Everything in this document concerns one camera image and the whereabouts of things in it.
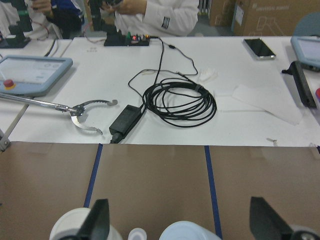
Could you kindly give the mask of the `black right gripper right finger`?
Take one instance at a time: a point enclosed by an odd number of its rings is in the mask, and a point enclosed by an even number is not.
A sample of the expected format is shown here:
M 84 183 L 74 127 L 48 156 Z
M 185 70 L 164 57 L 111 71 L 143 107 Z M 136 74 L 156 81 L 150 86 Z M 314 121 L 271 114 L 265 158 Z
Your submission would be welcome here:
M 309 240 L 310 232 L 293 230 L 263 197 L 250 199 L 249 228 L 256 240 Z

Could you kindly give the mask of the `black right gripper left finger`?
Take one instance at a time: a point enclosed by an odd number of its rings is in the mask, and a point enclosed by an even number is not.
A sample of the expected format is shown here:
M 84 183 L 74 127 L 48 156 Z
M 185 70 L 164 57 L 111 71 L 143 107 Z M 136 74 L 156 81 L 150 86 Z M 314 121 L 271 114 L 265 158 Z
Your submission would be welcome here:
M 106 240 L 110 233 L 108 199 L 95 201 L 89 214 L 75 235 L 76 240 Z

